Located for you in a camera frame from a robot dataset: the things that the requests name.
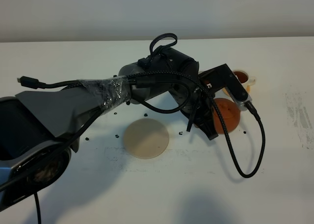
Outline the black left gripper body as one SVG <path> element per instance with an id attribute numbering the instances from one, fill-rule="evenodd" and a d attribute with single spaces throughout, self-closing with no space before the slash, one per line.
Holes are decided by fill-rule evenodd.
<path id="1" fill-rule="evenodd" d="M 188 118 L 187 128 L 214 128 L 212 103 L 208 96 L 210 84 L 200 83 L 202 88 L 193 83 L 180 85 L 180 112 Z"/>

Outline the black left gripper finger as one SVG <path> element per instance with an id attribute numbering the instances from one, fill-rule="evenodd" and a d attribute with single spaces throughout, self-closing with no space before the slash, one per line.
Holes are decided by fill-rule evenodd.
<path id="1" fill-rule="evenodd" d="M 218 137 L 211 111 L 198 111 L 196 113 L 196 126 L 205 133 L 209 140 Z"/>

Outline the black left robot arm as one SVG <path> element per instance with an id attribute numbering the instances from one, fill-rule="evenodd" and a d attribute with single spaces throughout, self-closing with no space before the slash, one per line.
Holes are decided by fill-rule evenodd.
<path id="1" fill-rule="evenodd" d="M 212 109 L 198 87 L 199 63 L 160 46 L 124 66 L 117 77 L 45 84 L 23 76 L 28 91 L 0 100 L 0 208 L 54 183 L 66 170 L 79 138 L 102 114 L 129 101 L 145 104 L 164 92 L 190 125 L 217 136 Z"/>

